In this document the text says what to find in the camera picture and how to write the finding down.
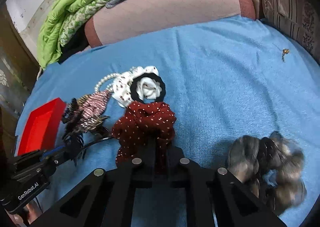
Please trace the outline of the person's left hand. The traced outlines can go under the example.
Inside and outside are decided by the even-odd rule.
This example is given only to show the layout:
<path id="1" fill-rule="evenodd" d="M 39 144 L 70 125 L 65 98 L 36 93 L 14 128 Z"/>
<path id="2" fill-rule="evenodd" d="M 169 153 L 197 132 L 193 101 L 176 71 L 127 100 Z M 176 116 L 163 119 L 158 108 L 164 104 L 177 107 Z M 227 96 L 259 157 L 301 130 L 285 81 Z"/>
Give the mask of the person's left hand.
<path id="1" fill-rule="evenodd" d="M 40 215 L 43 214 L 43 210 L 39 207 L 35 200 L 29 202 L 23 209 L 27 213 L 27 220 L 29 224 L 34 222 L 38 217 L 40 217 Z M 11 215 L 8 213 L 8 216 L 16 226 L 26 226 L 23 222 L 23 218 L 20 215 Z"/>

